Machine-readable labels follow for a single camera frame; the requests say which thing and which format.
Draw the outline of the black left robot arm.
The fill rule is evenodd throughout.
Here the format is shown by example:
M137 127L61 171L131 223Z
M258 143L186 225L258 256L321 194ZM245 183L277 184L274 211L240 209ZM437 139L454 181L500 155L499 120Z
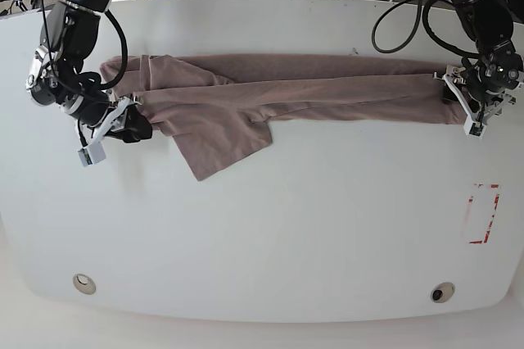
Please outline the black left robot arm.
M505 0L450 0L466 35L476 51L465 52L438 38L429 24L429 11L436 2L427 0L422 24L440 47L461 57L461 66L447 66L435 77L445 83L443 101L458 102L466 120L466 134L480 137L487 121L498 116L515 98L508 93L523 86L523 59L513 44L513 18Z

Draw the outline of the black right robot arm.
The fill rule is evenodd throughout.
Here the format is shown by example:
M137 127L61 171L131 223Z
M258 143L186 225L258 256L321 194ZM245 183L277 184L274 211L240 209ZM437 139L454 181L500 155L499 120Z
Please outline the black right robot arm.
M58 0L43 13L40 44L35 50L25 89L40 106L57 104L77 123L104 138L138 143L152 136L152 127L129 97L115 101L109 90L124 78L128 45L119 22L111 13L111 0ZM102 16L115 28L120 40L120 67L103 81L97 72L85 72L84 61L95 48Z

